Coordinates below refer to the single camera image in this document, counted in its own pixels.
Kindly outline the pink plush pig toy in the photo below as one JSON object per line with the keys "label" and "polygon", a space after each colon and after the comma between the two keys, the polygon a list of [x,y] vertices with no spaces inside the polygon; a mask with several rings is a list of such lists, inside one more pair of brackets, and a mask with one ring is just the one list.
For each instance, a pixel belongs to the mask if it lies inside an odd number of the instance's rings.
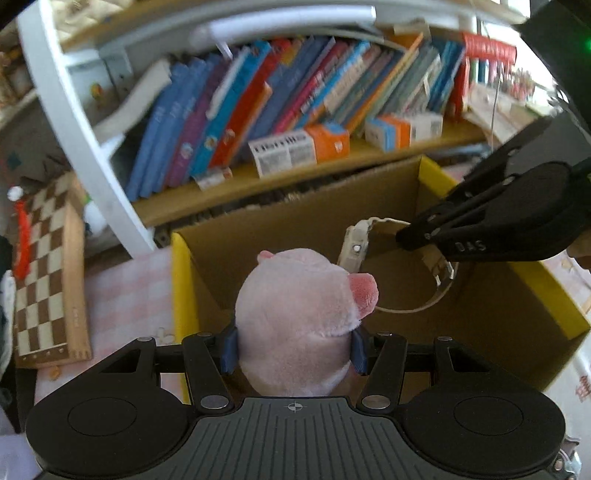
{"label": "pink plush pig toy", "polygon": [[378,299],[372,275],[314,250],[261,251],[235,303],[243,375],[263,396],[332,394],[352,368],[353,330]]}

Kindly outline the red book box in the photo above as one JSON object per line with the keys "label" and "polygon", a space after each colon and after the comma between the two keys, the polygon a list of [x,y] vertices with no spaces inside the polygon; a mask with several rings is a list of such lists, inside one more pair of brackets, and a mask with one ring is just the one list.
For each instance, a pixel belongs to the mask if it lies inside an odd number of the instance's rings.
{"label": "red book box", "polygon": [[453,39],[464,48],[449,102],[452,118],[459,121],[465,111],[471,84],[494,80],[498,67],[507,70],[514,66],[517,47],[466,31],[456,32]]}

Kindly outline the row of leaning books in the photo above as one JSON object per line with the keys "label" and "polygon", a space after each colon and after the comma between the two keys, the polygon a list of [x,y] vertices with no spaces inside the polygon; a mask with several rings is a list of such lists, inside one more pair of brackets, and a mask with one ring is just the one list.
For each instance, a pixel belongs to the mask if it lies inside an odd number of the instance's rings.
{"label": "row of leaning books", "polygon": [[464,48],[418,35],[257,40],[230,59],[211,53],[169,68],[124,191],[147,198],[253,161],[249,142],[335,123],[349,138],[384,114],[444,115]]}

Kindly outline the red tassel ornament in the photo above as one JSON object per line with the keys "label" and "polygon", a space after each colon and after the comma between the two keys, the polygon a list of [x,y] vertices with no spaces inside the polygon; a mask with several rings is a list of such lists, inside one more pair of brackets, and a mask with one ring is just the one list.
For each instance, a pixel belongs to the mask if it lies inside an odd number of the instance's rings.
{"label": "red tassel ornament", "polygon": [[17,255],[13,266],[13,275],[16,280],[24,281],[28,275],[31,261],[31,226],[24,201],[24,190],[20,186],[12,186],[8,190],[7,197],[14,203],[18,224]]}

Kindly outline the yellow cardboard box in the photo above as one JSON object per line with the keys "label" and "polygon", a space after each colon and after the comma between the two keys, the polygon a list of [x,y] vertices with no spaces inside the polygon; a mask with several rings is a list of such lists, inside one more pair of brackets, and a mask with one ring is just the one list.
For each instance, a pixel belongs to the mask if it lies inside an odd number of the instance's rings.
{"label": "yellow cardboard box", "polygon": [[[171,237],[173,312],[179,337],[218,332],[229,322],[259,252],[310,248],[339,257],[346,228],[373,216],[411,220],[454,181],[427,157],[391,163],[267,206],[231,212]],[[433,295],[433,276],[413,253],[394,250],[363,264],[379,285],[380,306],[413,309]],[[449,336],[526,382],[545,388],[590,324],[545,265],[464,263],[448,294],[417,313],[376,312],[366,327],[412,343]]]}

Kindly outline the white orange medicine box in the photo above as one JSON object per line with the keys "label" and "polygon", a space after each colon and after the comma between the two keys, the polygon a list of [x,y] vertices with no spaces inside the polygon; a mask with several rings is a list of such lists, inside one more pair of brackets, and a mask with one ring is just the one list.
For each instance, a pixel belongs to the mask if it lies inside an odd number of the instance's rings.
{"label": "white orange medicine box", "polygon": [[335,123],[315,124],[249,142],[259,178],[349,155],[349,131]]}

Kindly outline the orange white small box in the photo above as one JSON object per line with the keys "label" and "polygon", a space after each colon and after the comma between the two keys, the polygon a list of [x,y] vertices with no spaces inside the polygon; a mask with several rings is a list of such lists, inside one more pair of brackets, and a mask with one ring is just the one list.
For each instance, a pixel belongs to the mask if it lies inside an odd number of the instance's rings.
{"label": "orange white small box", "polygon": [[382,152],[398,151],[416,143],[439,139],[444,117],[433,112],[384,114],[366,121],[365,139]]}

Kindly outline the white bookshelf frame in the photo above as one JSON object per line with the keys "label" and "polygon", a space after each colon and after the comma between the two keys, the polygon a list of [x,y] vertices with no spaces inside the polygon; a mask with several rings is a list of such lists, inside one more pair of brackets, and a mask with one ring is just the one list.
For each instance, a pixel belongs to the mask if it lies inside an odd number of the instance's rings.
{"label": "white bookshelf frame", "polygon": [[282,5],[280,1],[149,1],[90,30],[92,46],[89,49],[60,45],[47,1],[36,1],[18,15],[27,67],[53,133],[84,190],[131,257],[142,257],[155,250],[153,227],[214,206],[332,174],[407,159],[421,152],[483,141],[483,132],[470,123],[446,126],[441,140],[399,154],[383,154],[375,147],[355,141],[349,157],[342,160],[301,167],[263,179],[256,176],[252,165],[238,166],[230,179],[207,190],[200,190],[197,184],[187,184],[130,203],[110,165],[111,157],[125,137],[119,135],[108,141],[97,141],[75,91],[70,67],[117,55],[125,44],[154,36],[172,37],[179,27],[188,28],[207,20]]}

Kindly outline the wooden chess board box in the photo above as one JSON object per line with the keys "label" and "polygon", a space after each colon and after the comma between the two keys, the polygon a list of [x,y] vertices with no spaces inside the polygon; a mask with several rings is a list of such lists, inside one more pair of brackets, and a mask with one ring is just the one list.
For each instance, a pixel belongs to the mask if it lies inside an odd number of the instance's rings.
{"label": "wooden chess board box", "polygon": [[92,358],[84,297],[85,191],[63,174],[24,202],[27,275],[16,281],[14,360],[40,369]]}

